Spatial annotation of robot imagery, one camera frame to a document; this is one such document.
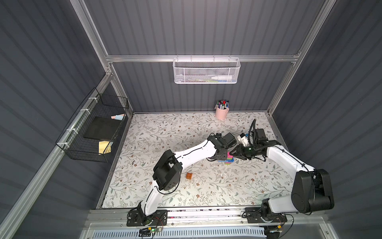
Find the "light blue long lego brick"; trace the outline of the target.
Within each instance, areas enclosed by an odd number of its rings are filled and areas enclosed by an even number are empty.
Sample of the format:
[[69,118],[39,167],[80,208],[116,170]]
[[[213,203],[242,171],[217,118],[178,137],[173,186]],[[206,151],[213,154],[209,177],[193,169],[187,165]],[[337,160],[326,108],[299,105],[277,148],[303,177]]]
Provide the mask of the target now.
[[232,164],[234,162],[234,159],[231,159],[231,160],[219,160],[218,162],[222,162],[224,164]]

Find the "orange lego brick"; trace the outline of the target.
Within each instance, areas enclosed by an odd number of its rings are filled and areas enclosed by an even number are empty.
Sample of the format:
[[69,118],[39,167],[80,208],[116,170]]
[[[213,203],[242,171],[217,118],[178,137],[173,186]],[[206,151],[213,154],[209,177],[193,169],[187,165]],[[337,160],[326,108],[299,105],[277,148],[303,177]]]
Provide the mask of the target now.
[[186,179],[191,180],[192,177],[193,177],[193,174],[192,174],[192,173],[187,173],[187,174],[186,174]]

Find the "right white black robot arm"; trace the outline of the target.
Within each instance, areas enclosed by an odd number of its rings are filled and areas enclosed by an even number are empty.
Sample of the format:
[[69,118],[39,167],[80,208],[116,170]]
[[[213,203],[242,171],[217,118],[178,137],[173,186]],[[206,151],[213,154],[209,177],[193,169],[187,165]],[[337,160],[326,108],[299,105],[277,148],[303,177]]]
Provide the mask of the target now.
[[329,173],[310,166],[285,149],[278,141],[269,140],[263,129],[255,128],[253,120],[248,133],[239,137],[239,145],[231,152],[242,160],[270,159],[287,172],[293,182],[290,196],[262,201],[260,215],[268,221],[270,216],[282,213],[311,214],[334,208],[334,196]]

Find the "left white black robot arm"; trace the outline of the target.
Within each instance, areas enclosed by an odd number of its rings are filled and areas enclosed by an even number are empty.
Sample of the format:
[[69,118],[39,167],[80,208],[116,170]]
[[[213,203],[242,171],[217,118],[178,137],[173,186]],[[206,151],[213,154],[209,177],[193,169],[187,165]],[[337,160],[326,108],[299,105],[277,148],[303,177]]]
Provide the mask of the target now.
[[235,137],[228,133],[211,133],[202,143],[189,149],[172,152],[166,150],[153,169],[152,185],[147,196],[136,207],[140,224],[148,225],[165,195],[177,190],[183,170],[206,158],[218,160],[226,158],[228,149],[237,143]]

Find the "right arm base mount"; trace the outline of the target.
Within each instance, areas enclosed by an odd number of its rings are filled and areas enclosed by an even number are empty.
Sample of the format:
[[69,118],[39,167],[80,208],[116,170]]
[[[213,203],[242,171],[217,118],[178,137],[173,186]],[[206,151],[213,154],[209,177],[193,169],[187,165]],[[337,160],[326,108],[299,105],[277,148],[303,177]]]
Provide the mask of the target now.
[[287,222],[287,217],[283,213],[273,213],[268,209],[260,207],[247,207],[241,215],[248,223],[279,223]]

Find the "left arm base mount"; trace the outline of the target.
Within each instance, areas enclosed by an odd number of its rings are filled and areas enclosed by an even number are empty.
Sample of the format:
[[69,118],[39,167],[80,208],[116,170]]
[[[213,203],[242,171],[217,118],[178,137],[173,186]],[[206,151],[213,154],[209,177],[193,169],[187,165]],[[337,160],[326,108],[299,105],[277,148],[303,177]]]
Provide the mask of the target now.
[[167,210],[157,210],[150,216],[146,216],[141,208],[132,209],[127,214],[127,227],[139,226],[166,226],[167,225]]

